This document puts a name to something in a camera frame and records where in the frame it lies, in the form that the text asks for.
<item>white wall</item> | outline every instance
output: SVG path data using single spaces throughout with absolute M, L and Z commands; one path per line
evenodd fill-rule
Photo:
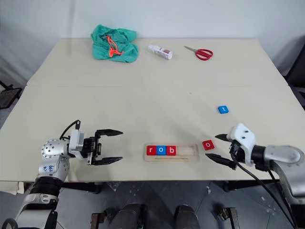
M 59 38 L 99 23 L 145 38 L 258 37 L 283 72 L 305 42 L 305 0 L 1 0 L 1 76 L 24 85 Z

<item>white bottle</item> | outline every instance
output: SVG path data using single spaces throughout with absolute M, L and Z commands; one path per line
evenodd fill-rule
M 172 51 L 164 49 L 158 45 L 150 44 L 150 45 L 148 45 L 148 49 L 153 51 L 155 54 L 164 57 L 167 60 L 170 60 L 173 57 Z

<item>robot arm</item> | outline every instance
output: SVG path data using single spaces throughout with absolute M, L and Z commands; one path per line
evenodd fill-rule
M 71 136 L 64 137 L 64 133 L 75 124 Z M 28 194 L 21 206 L 20 212 L 13 219 L 6 220 L 2 228 L 7 224 L 12 228 L 36 228 L 54 229 L 56 227 L 60 188 L 65 181 L 70 163 L 69 159 L 77 158 L 87 160 L 88 165 L 107 165 L 119 161 L 122 157 L 106 157 L 97 160 L 101 155 L 101 135 L 115 136 L 123 132 L 106 129 L 97 130 L 95 136 L 84 138 L 84 133 L 79 131 L 80 121 L 73 122 L 61 135 L 59 139 L 47 141 L 41 148 L 42 164 L 39 166 L 39 174 L 35 180 L 30 194 Z
M 272 170 L 279 175 L 280 183 L 297 226 L 305 228 L 305 157 L 292 146 L 258 146 L 254 134 L 243 124 L 233 127 L 229 134 L 217 135 L 231 142 L 230 154 L 237 162 L 255 165 L 262 171 Z M 236 169 L 234 161 L 218 155 L 206 154 L 217 163 Z

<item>gray floor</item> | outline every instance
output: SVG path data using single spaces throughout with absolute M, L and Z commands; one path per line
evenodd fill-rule
M 273 185 L 269 186 L 276 193 Z M 15 217 L 24 195 L 0 192 L 0 223 Z M 148 229 L 173 228 L 176 206 L 187 204 L 197 213 L 203 229 L 230 229 L 229 221 L 221 222 L 214 217 L 217 205 L 236 207 L 241 229 L 290 229 L 292 228 L 273 199 L 261 187 L 250 187 L 224 192 L 210 181 L 156 181 L 123 182 L 114 192 L 106 184 L 100 194 L 62 189 L 59 195 L 58 229 L 88 229 L 91 214 L 106 208 L 121 209 L 129 203 L 148 206 Z M 100 224 L 101 229 L 108 221 Z

